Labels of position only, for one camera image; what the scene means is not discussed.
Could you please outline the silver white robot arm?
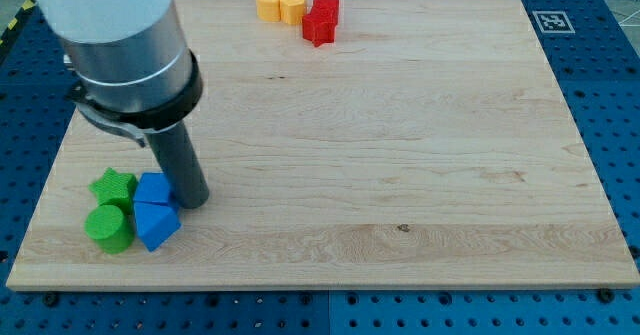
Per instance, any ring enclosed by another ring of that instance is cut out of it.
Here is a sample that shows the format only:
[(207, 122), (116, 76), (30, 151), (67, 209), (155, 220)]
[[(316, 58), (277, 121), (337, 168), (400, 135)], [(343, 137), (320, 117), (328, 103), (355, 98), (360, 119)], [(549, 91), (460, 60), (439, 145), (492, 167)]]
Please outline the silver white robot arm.
[(202, 94), (174, 0), (36, 0), (79, 78), (86, 120), (139, 145), (186, 140)]

